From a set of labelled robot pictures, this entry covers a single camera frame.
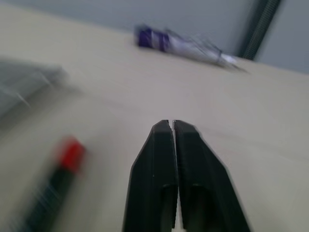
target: gray wall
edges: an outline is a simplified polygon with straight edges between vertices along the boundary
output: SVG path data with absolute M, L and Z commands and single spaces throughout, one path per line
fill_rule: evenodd
M 236 53 L 257 0 L 0 0 L 53 14 L 133 30 L 139 23 L 180 34 L 206 34 Z
M 309 73 L 309 0 L 285 0 L 256 60 Z

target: red cap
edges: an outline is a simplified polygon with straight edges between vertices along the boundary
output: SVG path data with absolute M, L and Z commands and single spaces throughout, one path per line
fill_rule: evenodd
M 75 138 L 68 139 L 61 154 L 60 165 L 76 173 L 81 166 L 83 156 L 84 147 L 81 143 Z

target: marker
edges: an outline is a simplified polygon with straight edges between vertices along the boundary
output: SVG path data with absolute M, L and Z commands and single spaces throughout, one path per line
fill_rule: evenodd
M 60 161 L 46 184 L 37 192 L 34 204 L 26 214 L 3 231 L 47 232 L 51 229 L 61 205 L 69 192 L 84 156 L 84 147 L 70 139 L 65 144 Z

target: white table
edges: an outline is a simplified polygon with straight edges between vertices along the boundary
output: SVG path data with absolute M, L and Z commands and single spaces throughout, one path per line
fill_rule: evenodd
M 73 134 L 90 158 L 56 228 L 121 231 L 130 168 L 151 126 L 181 119 L 228 167 L 254 231 L 308 230 L 309 76 L 244 60 L 248 73 L 229 71 L 140 50 L 131 33 L 5 4 L 0 28 L 1 55 L 61 64 L 70 74 L 45 106 L 1 127 L 0 220 Z

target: black marker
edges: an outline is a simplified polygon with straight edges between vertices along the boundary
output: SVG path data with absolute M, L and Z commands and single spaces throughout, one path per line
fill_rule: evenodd
M 59 209 L 69 192 L 84 156 L 83 146 L 70 139 L 62 152 L 56 169 L 51 173 L 34 204 L 24 216 L 15 220 L 5 232 L 47 232 L 51 229 Z

